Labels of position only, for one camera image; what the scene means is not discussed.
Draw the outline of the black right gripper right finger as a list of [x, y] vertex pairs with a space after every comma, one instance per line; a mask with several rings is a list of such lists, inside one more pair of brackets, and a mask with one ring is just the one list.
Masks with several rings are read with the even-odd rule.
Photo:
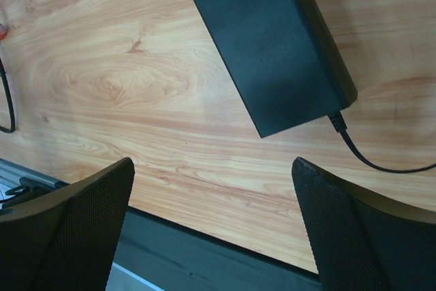
[[301, 157], [292, 180], [324, 290], [435, 289], [435, 212]]

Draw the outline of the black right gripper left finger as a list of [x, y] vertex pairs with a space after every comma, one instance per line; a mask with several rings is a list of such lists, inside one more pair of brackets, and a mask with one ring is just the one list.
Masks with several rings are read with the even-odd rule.
[[1, 201], [1, 289], [105, 290], [134, 175], [126, 157], [72, 184], [23, 178]]

